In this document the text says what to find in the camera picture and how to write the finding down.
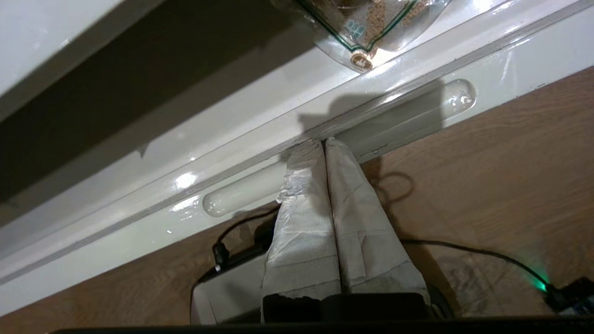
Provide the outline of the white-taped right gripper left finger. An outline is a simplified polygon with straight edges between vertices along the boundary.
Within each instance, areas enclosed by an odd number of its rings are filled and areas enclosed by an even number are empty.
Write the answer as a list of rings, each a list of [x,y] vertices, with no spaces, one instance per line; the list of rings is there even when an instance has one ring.
[[[320,141],[289,155],[273,241],[266,254],[263,293],[322,300],[341,291],[339,258]]]

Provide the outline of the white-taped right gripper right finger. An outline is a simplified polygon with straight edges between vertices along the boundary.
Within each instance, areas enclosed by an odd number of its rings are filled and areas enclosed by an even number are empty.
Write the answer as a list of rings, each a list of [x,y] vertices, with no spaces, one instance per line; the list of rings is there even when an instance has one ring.
[[[430,296],[424,277],[384,211],[354,155],[326,141],[326,166],[341,280],[349,293],[415,293]]]

